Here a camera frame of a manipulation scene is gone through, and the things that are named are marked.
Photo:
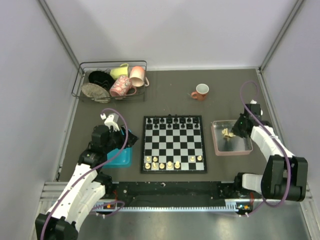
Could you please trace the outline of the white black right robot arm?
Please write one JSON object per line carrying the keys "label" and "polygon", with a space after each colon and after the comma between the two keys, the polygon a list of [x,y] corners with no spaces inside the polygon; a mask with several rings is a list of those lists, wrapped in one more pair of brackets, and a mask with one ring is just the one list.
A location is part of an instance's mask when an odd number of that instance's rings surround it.
{"label": "white black right robot arm", "polygon": [[265,199],[301,202],[305,199],[308,162],[286,149],[272,125],[262,120],[260,104],[252,100],[244,105],[244,112],[231,132],[240,138],[250,138],[266,159],[262,175],[239,172],[234,178],[233,192],[245,198],[251,191]]}

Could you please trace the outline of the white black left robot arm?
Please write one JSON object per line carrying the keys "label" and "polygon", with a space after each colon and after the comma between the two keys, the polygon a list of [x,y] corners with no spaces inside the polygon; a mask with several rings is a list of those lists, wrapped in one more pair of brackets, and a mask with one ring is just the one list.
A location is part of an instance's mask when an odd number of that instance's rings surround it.
{"label": "white black left robot arm", "polygon": [[101,171],[102,167],[134,145],[137,139],[126,124],[119,130],[113,126],[96,126],[66,187],[52,207],[37,216],[37,239],[76,240],[95,204],[113,194],[112,178]]}

